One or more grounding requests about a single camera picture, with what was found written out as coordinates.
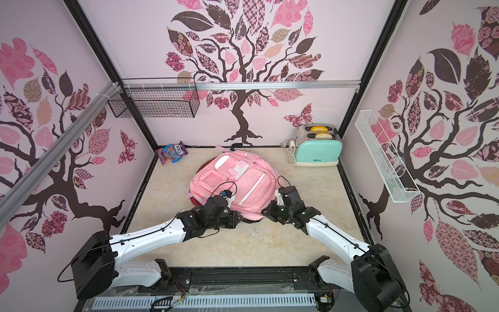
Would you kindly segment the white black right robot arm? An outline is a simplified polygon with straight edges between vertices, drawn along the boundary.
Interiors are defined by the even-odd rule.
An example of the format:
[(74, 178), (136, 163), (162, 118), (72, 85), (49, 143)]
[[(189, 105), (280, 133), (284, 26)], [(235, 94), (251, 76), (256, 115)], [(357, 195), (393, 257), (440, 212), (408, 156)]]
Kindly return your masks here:
[(357, 240), (330, 222), (321, 212), (307, 207), (294, 186), (275, 191), (262, 214), (273, 222), (291, 224), (326, 245), (342, 264), (323, 260), (317, 273), (322, 281), (353, 293), (367, 311), (402, 309), (398, 300), (409, 300), (407, 287), (386, 247)]

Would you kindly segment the red backpack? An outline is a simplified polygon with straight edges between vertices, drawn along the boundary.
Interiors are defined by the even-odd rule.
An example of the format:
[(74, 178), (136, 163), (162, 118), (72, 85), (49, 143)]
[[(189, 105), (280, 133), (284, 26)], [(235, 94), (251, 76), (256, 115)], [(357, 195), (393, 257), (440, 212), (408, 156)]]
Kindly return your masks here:
[[(204, 169), (204, 168), (205, 168), (205, 167), (206, 167), (206, 166), (207, 166), (207, 165), (208, 165), (211, 161), (212, 161), (212, 159), (208, 160), (208, 161), (207, 161), (207, 162), (205, 162), (203, 165), (201, 165), (201, 166), (199, 167), (199, 169), (197, 169), (196, 173), (199, 173), (199, 172), (200, 172), (202, 169)], [(193, 196), (191, 195), (191, 193), (190, 193), (190, 192), (188, 193), (188, 195), (187, 195), (187, 196), (188, 196), (189, 200), (191, 201), (191, 203), (193, 204), (193, 206), (197, 207), (197, 206), (199, 206), (199, 205), (200, 205), (200, 202), (199, 202), (199, 201), (197, 201), (197, 200), (195, 199), (195, 197), (193, 197)]]

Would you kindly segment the pink backpack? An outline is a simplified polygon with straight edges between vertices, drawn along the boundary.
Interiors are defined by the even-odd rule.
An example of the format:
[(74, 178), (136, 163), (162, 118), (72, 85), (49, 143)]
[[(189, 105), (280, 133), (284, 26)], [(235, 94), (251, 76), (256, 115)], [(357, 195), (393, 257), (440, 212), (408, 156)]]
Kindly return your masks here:
[(188, 197), (204, 205), (209, 197), (229, 190), (233, 195), (230, 208), (246, 221), (260, 221), (262, 210), (276, 199), (278, 171), (255, 153), (216, 149), (222, 153), (196, 173)]

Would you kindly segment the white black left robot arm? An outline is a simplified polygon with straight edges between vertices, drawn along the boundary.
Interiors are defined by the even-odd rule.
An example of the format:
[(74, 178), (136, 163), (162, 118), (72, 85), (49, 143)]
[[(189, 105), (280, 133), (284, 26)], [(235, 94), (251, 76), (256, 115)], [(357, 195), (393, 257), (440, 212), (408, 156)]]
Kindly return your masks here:
[(70, 262), (77, 299), (93, 298), (111, 287), (151, 287), (167, 277), (165, 261), (135, 263), (133, 259), (158, 248), (202, 237), (207, 230), (234, 229), (242, 215), (220, 195), (205, 205), (179, 212), (164, 223), (110, 236), (94, 233)]

